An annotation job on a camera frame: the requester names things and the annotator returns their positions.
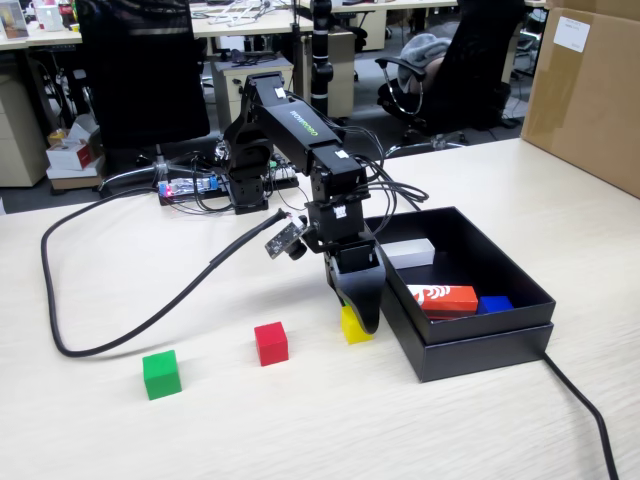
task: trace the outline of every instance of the blue block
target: blue block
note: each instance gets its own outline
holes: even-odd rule
[[[477,315],[513,310],[508,297],[480,297]]]

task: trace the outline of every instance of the gray cloth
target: gray cloth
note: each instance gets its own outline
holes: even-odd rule
[[[430,33],[413,37],[400,52],[400,58],[411,65],[424,68],[435,59],[444,57],[451,45],[449,38],[437,38]],[[398,85],[404,93],[409,93],[409,81],[413,73],[405,67],[398,67]]]

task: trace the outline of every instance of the colored block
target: colored block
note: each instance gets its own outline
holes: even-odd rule
[[[373,335],[369,335],[362,330],[356,314],[349,305],[342,307],[342,311],[340,312],[340,326],[349,345],[373,340]]]
[[[289,360],[289,344],[282,323],[271,323],[253,329],[256,334],[256,348],[260,365],[266,367],[273,363]]]
[[[504,312],[513,310],[509,297],[480,297],[478,302],[478,315],[483,313]]]
[[[454,320],[475,315],[478,298],[471,286],[407,285],[431,320]]]
[[[144,384],[149,400],[166,397],[182,391],[175,350],[156,353],[142,359]]]

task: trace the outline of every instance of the red cube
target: red cube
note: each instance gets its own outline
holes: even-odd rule
[[[253,329],[256,333],[256,347],[260,365],[266,367],[272,363],[289,360],[289,344],[282,323],[271,323]]]

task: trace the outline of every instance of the office desk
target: office desk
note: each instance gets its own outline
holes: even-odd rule
[[[542,8],[546,6],[545,0],[525,0],[528,7]],[[310,0],[301,0],[303,7],[310,8]],[[377,12],[380,10],[405,10],[411,8],[435,8],[435,7],[456,7],[455,0],[394,0],[385,3],[359,3],[357,5],[342,5],[331,7],[331,13],[347,12]]]
[[[427,208],[457,206],[557,300],[548,352],[605,416],[621,478],[637,478],[640,201],[520,140],[387,165],[431,194]],[[296,190],[282,195],[302,205]],[[62,227],[49,252],[68,345],[96,346],[148,318],[231,240],[286,208],[277,194],[270,203],[198,217],[141,196]],[[385,206],[374,192],[365,213]],[[283,224],[132,342],[62,357],[39,246],[78,208],[0,217],[6,478],[606,477],[591,415],[542,362],[419,384],[384,319],[373,341],[347,346],[322,259],[265,253]],[[277,321],[291,358],[261,368],[253,327]],[[169,349],[184,391],[149,402],[141,359]]]
[[[232,35],[268,35],[273,33],[286,33],[291,31],[291,23],[293,22],[293,14],[291,10],[274,10],[267,13],[257,22],[245,23],[229,27],[224,23],[210,25],[207,19],[194,19],[193,33],[196,37],[220,37]],[[0,50],[20,50],[29,47],[47,46],[47,45],[72,45],[82,43],[82,36],[77,32],[63,30],[59,32],[46,32],[35,26],[32,22],[29,26],[29,37],[23,40],[0,40]],[[313,31],[313,22],[306,18],[300,19],[300,31]]]

